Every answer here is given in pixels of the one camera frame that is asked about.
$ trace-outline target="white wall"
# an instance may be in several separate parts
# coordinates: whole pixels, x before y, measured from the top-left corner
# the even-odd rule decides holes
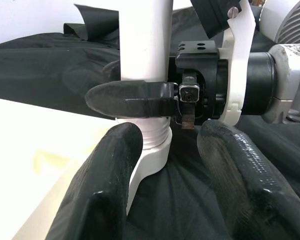
[[[74,3],[119,10],[119,2],[122,1],[127,2],[127,0],[0,0],[0,43],[39,33],[62,33],[64,23],[83,23]],[[174,0],[174,9],[189,6],[190,0]]]

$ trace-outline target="black tarp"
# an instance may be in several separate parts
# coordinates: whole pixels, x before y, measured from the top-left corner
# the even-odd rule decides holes
[[[119,29],[114,23],[117,15],[111,12],[111,24],[106,28],[106,20],[101,25],[90,21],[98,19],[94,16],[105,18],[109,11],[79,9],[86,25],[66,24],[64,34],[43,33],[0,44],[1,99],[104,117],[87,107],[85,94],[107,82],[103,67],[120,58]],[[207,39],[193,8],[175,11],[172,23],[171,55],[181,41]],[[214,40],[220,46],[222,35]],[[266,52],[273,44],[256,31],[251,51]],[[197,132],[174,124],[171,128],[167,164],[141,182],[127,218],[125,239],[230,239],[200,159]],[[248,116],[238,128],[251,137],[300,196],[300,125],[269,125]]]

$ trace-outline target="white plastic part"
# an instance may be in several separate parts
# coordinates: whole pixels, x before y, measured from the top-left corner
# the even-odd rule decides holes
[[[241,0],[242,11],[228,20],[230,26],[224,32],[220,58],[228,59],[228,88],[224,111],[219,120],[235,125],[244,105],[247,67],[256,22],[248,0]]]
[[[294,43],[281,42],[279,38],[285,24],[299,5],[300,0],[267,0],[260,15],[260,32],[276,43]],[[293,29],[289,30],[290,33],[295,35],[293,31]]]
[[[168,79],[173,0],[126,0],[119,10],[121,80],[163,82]],[[128,214],[139,183],[161,170],[168,159],[170,118],[118,119],[136,124],[143,151],[131,175]]]

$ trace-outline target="white cylindrical post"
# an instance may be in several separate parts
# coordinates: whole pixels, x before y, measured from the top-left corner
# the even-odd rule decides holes
[[[121,80],[163,82],[168,78],[173,0],[126,0],[119,10]],[[143,149],[161,145],[169,118],[120,119],[135,123]]]

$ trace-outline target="white pole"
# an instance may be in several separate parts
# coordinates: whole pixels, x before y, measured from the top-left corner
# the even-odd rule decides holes
[[[168,79],[173,0],[125,0],[119,9],[121,80]],[[168,159],[170,118],[118,119],[136,124],[143,136],[142,155],[133,170],[128,214],[141,180],[161,170]]]

